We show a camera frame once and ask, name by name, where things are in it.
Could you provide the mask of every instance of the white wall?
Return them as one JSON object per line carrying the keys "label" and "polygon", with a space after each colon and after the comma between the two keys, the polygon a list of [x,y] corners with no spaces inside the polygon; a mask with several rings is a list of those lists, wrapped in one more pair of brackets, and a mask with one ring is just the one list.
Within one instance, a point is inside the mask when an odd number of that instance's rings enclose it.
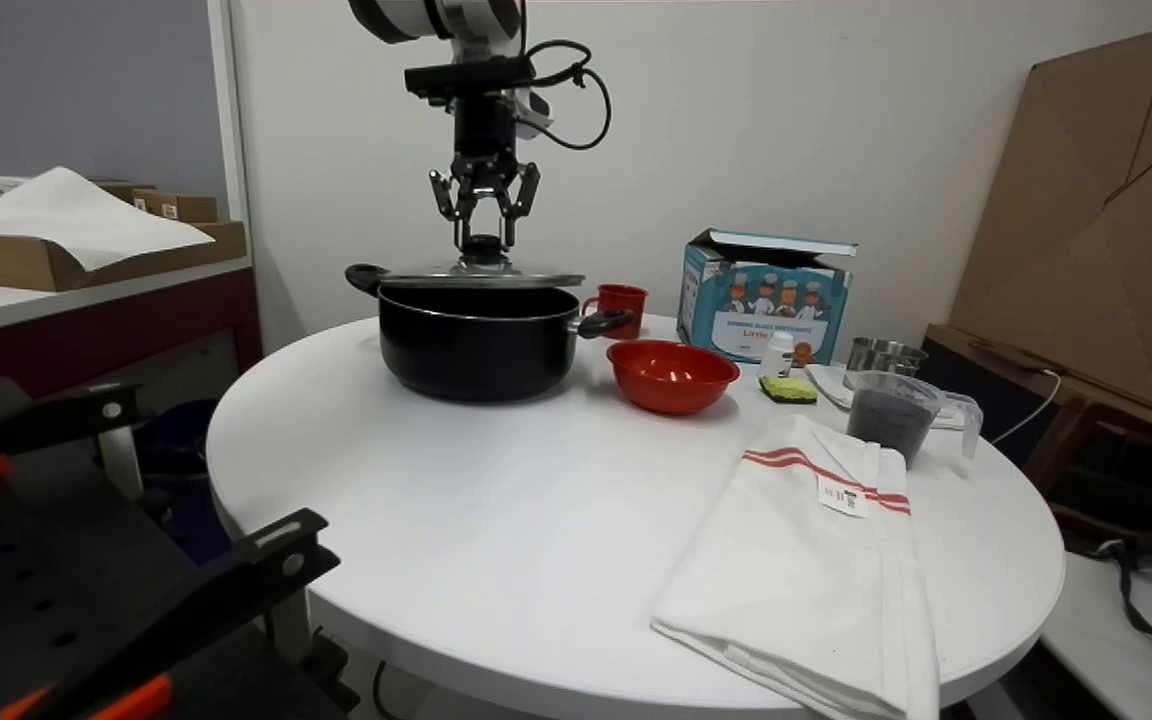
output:
{"label": "white wall", "polygon": [[[650,286],[707,224],[860,244],[847,336],[945,320],[1026,63],[1152,26],[1152,0],[533,0],[533,37],[595,51],[617,128],[589,156],[544,140],[521,259]],[[350,259],[451,259],[423,175],[451,128],[398,90],[435,38],[388,47],[349,0],[237,0],[260,284],[274,345],[357,320]],[[551,95],[562,132],[590,90]]]}

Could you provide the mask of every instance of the white paper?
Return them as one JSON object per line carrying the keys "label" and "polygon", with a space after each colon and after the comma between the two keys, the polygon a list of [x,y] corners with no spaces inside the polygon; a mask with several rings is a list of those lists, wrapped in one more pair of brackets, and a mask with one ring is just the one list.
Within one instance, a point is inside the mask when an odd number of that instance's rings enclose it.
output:
{"label": "white paper", "polygon": [[212,244],[206,231],[147,217],[71,168],[53,168],[0,197],[0,237],[41,237],[59,244],[82,271],[108,263]]}

